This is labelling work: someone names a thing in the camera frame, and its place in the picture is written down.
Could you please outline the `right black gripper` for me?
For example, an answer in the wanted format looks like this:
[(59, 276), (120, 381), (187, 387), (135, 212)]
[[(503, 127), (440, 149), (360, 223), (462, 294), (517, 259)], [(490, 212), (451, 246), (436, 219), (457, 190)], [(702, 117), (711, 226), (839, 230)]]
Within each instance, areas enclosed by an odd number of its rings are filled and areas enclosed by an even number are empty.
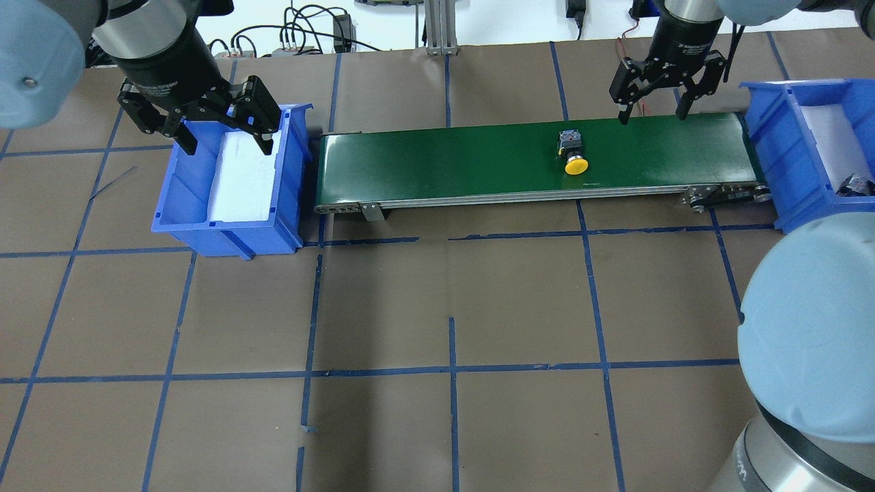
[[(672, 14), (662, 14), (654, 31), (653, 41), (644, 61), (621, 58), (608, 90), (618, 106), (618, 121), (628, 124), (634, 105), (656, 88), (681, 85), (675, 114), (687, 118), (692, 104), (718, 89), (724, 76), (726, 59), (712, 45), (723, 20), (693, 22)], [(698, 81), (694, 75), (700, 69)]]

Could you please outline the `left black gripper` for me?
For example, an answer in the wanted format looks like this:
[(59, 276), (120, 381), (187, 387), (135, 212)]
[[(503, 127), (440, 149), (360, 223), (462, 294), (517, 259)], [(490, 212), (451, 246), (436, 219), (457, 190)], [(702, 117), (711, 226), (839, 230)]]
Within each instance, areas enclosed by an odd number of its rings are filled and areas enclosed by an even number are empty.
[(149, 57), (110, 58), (133, 85), (120, 87), (118, 103), (144, 134), (172, 138), (193, 156), (198, 141), (185, 118), (216, 121), (249, 134), (263, 155), (273, 152), (282, 110), (265, 82), (250, 75), (230, 86), (196, 28), (184, 28), (171, 46)]

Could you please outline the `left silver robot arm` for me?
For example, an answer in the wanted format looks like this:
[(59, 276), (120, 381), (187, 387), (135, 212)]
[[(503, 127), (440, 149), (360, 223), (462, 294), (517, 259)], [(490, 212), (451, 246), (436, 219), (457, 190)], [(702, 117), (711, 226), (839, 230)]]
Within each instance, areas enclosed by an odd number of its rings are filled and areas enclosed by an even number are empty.
[(8, 130), (46, 124), (85, 69), (91, 41), (122, 70), (118, 103), (145, 134), (193, 155), (187, 122), (219, 122), (271, 154), (282, 112), (257, 76), (222, 77), (196, 28), (232, 13), (231, 1), (3, 1), (1, 121)]

